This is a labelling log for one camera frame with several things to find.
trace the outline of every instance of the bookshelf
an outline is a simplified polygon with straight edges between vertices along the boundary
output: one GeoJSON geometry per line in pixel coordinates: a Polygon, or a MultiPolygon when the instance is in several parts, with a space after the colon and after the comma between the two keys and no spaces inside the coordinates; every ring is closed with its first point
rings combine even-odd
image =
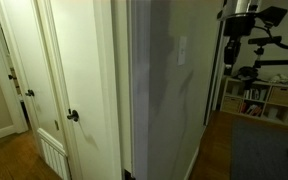
{"type": "Polygon", "coordinates": [[[256,81],[246,91],[244,82],[227,78],[221,111],[288,126],[288,85],[256,81]]]}

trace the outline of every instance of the rug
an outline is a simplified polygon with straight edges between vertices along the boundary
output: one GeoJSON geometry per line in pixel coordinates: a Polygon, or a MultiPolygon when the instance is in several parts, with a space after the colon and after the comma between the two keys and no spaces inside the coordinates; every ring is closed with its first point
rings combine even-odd
{"type": "Polygon", "coordinates": [[[234,121],[231,157],[231,180],[288,180],[288,132],[234,121]]]}

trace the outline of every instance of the door knob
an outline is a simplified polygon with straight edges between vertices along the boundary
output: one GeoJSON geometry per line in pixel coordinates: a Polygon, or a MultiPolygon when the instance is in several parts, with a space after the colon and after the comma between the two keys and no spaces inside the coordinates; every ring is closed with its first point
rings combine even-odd
{"type": "Polygon", "coordinates": [[[27,93],[25,93],[26,96],[35,96],[34,91],[29,89],[27,90],[27,93]]]}
{"type": "Polygon", "coordinates": [[[72,113],[70,115],[67,115],[67,119],[71,120],[73,119],[73,121],[77,122],[78,121],[78,113],[76,110],[73,110],[72,113]]]}

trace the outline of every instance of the switch plate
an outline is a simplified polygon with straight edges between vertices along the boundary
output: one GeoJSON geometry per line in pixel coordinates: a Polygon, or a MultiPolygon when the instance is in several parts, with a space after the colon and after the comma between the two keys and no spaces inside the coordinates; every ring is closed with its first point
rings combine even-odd
{"type": "Polygon", "coordinates": [[[177,65],[185,64],[185,56],[186,56],[186,42],[187,37],[181,36],[178,46],[178,56],[177,56],[177,65]]]}

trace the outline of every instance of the wooden floor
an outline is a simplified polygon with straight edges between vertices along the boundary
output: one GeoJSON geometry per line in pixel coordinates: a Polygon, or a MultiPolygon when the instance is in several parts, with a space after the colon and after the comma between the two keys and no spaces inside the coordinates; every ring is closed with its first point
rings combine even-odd
{"type": "Polygon", "coordinates": [[[32,131],[0,139],[0,179],[60,179],[39,157],[32,131]]]}
{"type": "Polygon", "coordinates": [[[214,112],[200,144],[200,151],[190,180],[229,180],[231,163],[231,132],[234,120],[250,121],[288,131],[288,127],[261,120],[214,112]]]}

